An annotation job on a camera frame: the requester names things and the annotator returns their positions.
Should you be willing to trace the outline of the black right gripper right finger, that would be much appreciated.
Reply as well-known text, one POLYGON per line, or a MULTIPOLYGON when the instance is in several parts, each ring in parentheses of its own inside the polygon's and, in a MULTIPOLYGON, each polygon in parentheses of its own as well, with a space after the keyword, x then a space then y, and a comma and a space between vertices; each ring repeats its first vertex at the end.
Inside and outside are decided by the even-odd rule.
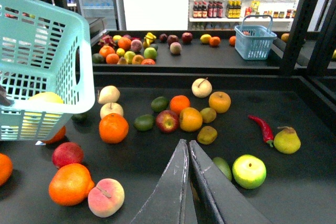
POLYGON ((188 144, 192 162, 192 182, 212 223, 270 223, 224 173, 214 164, 195 140, 188 144))

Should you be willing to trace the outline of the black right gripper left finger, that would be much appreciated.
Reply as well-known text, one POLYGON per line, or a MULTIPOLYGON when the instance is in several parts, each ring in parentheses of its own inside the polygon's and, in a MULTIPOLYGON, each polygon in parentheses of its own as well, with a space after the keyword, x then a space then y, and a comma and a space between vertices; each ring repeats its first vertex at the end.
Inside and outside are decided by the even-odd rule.
POLYGON ((131 223, 184 223, 189 153, 186 140, 179 140, 153 193, 131 223))

